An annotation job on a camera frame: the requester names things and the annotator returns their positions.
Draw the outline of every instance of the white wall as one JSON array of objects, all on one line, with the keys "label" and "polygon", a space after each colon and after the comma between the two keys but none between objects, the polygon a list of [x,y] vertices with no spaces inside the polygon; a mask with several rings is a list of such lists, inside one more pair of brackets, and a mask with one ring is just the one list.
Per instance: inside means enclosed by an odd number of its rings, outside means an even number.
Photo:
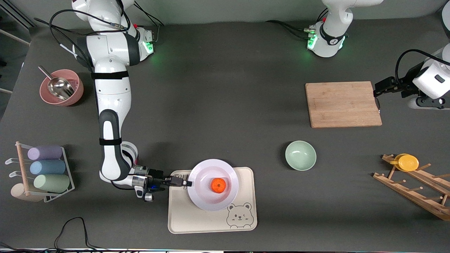
[{"label": "white wall", "polygon": [[[447,0],[385,0],[373,7],[354,8],[356,19],[413,18],[436,12]],[[71,0],[12,0],[29,18],[48,21],[53,13],[70,9]],[[147,12],[166,24],[213,22],[262,22],[313,20],[324,9],[320,0],[137,0]],[[133,23],[150,25],[136,7],[126,10]],[[88,28],[73,13],[63,13],[55,20],[65,28]]]}]

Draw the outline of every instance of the pink bowl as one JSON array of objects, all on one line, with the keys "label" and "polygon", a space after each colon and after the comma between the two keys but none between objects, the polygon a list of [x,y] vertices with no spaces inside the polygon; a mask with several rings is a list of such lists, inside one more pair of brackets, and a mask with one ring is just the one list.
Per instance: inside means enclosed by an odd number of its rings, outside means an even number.
[{"label": "pink bowl", "polygon": [[61,99],[55,97],[53,94],[50,93],[47,85],[49,84],[50,79],[46,77],[42,83],[40,84],[39,94],[40,98],[48,104],[54,104],[59,106],[69,106],[76,103],[78,100],[80,100],[81,96],[83,95],[84,88],[83,88],[83,82],[78,77],[77,73],[73,72],[70,69],[61,69],[57,70],[52,73],[53,77],[64,77],[66,78],[70,84],[72,85],[75,92],[73,93],[70,98],[62,101]]}]

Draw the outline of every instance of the metal ladle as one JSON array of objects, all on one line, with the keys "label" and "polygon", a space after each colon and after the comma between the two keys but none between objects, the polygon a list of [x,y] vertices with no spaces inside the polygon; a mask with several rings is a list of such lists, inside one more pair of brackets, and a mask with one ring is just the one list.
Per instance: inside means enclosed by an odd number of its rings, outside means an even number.
[{"label": "metal ladle", "polygon": [[61,100],[66,100],[73,95],[73,87],[66,78],[53,77],[43,66],[38,66],[38,69],[50,79],[47,88],[52,95]]}]

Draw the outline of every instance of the white wire rack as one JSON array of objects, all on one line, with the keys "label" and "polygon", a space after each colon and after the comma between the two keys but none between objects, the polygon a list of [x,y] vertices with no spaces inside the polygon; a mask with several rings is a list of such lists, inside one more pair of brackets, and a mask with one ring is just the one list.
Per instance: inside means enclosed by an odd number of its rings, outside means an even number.
[{"label": "white wire rack", "polygon": [[[21,146],[22,148],[24,148],[24,149],[31,149],[31,148],[33,148],[32,146],[25,145],[25,144],[21,144],[21,143],[18,144],[18,145],[20,145],[20,146]],[[72,174],[71,174],[71,172],[70,172],[69,164],[67,163],[67,153],[66,153],[66,150],[65,150],[63,147],[61,147],[61,150],[63,151],[63,160],[64,160],[64,162],[66,163],[66,171],[64,172],[64,174],[67,175],[67,176],[69,177],[69,180],[70,180],[70,184],[69,184],[69,186],[67,187],[67,189],[66,189],[65,191],[63,191],[62,193],[48,193],[48,192],[28,191],[31,195],[45,196],[45,198],[44,198],[44,202],[45,202],[45,203],[50,202],[50,201],[52,201],[52,200],[55,200],[55,199],[57,199],[57,198],[63,196],[64,194],[66,194],[66,193],[68,193],[68,192],[70,192],[70,191],[72,191],[72,190],[75,189],[75,185],[73,184],[73,179],[72,179]],[[8,160],[5,161],[5,164],[8,165],[8,164],[12,164],[12,163],[19,163],[18,160],[19,160],[19,159],[17,159],[17,158],[10,158],[10,159],[8,159]],[[25,162],[26,164],[31,164],[33,161],[31,161],[31,160],[24,160],[24,162]],[[11,173],[9,174],[9,177],[11,177],[11,178],[12,178],[12,177],[15,177],[15,176],[20,176],[20,177],[22,177],[22,173],[21,173],[20,171],[14,171],[14,172],[11,172]],[[34,177],[29,177],[29,176],[27,176],[27,178],[29,178],[29,179],[31,179],[31,180],[34,180]]]}]

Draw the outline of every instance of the green bowl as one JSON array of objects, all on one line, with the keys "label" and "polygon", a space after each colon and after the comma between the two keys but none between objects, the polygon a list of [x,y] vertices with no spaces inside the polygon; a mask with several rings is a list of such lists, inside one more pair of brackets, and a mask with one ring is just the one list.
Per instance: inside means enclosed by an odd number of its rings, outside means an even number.
[{"label": "green bowl", "polygon": [[294,141],[286,148],[286,161],[289,166],[298,171],[311,169],[316,159],[317,155],[314,148],[305,141]]}]

